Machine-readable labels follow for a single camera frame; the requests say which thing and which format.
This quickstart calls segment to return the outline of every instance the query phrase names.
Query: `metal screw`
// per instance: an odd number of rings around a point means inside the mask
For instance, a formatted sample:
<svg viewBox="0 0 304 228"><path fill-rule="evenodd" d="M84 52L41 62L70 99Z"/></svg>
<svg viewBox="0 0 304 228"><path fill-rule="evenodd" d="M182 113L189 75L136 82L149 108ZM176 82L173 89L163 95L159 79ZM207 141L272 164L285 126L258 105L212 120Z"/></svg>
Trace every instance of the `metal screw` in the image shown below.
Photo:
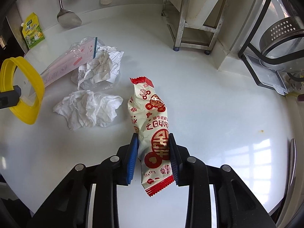
<svg viewBox="0 0 304 228"><path fill-rule="evenodd" d="M226 164L222 166L222 169L224 171L227 171L227 172L231 171L231 167L229 165L226 165Z"/></svg>
<svg viewBox="0 0 304 228"><path fill-rule="evenodd" d="M189 163L195 163L196 158L195 158L195 157L190 156L190 157L188 157L188 158L187 158L187 161L188 161Z"/></svg>
<svg viewBox="0 0 304 228"><path fill-rule="evenodd" d="M118 157L118 156L112 156L112 157L110 158L110 160L111 160L112 162L117 162L117 161L119 160L119 157Z"/></svg>
<svg viewBox="0 0 304 228"><path fill-rule="evenodd" d="M81 170L83 170L83 168L84 168L83 164L78 164L75 166L75 170L77 170L77 171L81 171Z"/></svg>

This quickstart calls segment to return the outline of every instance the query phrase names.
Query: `red serrated wrapper edge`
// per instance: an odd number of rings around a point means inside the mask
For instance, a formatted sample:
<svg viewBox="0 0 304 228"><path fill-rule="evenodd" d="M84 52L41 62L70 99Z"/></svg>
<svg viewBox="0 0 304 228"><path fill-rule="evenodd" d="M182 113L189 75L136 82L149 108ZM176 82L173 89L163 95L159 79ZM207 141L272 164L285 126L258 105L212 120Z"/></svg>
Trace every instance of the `red serrated wrapper edge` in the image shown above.
<svg viewBox="0 0 304 228"><path fill-rule="evenodd" d="M154 88L154 86L153 86L153 83L152 83L152 81L150 80L150 79L148 79L147 77L145 77L145 76L142 76L142 77L138 77L138 78L135 78L135 79L132 79L132 78L130 78L130 80L131 80L131 82L133 83L133 84L138 84L138 83L147 83L150 87L153 87Z"/></svg>
<svg viewBox="0 0 304 228"><path fill-rule="evenodd" d="M163 179L158 184L156 184L156 185L154 185L150 188L147 188L146 192L151 197L151 196L153 196L157 192L161 191L162 189L164 189L165 187L167 187L169 184L171 184L173 182L174 182L173 175L171 175L171 176L166 177L165 179Z"/></svg>

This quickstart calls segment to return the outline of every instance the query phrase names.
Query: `yellow seasoning pouch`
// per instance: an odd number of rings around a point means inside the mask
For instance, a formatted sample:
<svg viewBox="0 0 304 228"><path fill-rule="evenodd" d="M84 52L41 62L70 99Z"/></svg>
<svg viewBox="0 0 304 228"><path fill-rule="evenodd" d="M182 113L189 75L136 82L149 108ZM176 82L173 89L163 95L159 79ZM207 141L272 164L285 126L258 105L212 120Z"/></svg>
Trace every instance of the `yellow seasoning pouch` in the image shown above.
<svg viewBox="0 0 304 228"><path fill-rule="evenodd" d="M38 17L35 13L31 13L26 18L26 21L23 24L22 34L29 49L33 48L45 39L39 25Z"/></svg>

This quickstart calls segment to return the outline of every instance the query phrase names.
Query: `yellow handle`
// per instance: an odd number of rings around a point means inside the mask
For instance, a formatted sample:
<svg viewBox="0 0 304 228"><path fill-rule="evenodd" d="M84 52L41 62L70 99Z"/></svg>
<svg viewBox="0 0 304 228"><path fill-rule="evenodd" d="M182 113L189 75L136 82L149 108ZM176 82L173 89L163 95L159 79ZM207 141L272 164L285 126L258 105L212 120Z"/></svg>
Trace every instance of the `yellow handle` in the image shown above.
<svg viewBox="0 0 304 228"><path fill-rule="evenodd" d="M44 95L44 84L39 73L33 68L33 66L25 60L23 57L11 57L4 60L0 71L0 91L11 91L13 88L13 79L15 69L18 67L23 74L27 77L32 87L36 92L36 99L33 106L29 106L22 99L14 107L10 107L10 110L21 121L27 124L34 124L42 103Z"/></svg>

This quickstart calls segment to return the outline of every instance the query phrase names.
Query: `yellow pouch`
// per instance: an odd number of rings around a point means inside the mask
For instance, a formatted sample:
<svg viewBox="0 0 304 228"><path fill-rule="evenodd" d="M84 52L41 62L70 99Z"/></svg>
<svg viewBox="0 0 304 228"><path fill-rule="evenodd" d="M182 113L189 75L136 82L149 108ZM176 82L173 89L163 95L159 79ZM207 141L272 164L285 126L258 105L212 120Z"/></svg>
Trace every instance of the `yellow pouch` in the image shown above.
<svg viewBox="0 0 304 228"><path fill-rule="evenodd" d="M44 95L44 84L40 74L33 68L33 66L25 60L23 57L11 57L4 60L0 71L0 91L11 91L13 88L13 79L15 69L18 67L26 78L31 83L36 92L36 98L33 106L29 106L22 99L19 100L16 106L9 109L18 117L21 121L27 124L34 124L42 103Z"/></svg>
<svg viewBox="0 0 304 228"><path fill-rule="evenodd" d="M45 39L39 25L38 17L35 13L31 13L26 18L26 21L23 24L22 34L29 49L33 48Z"/></svg>

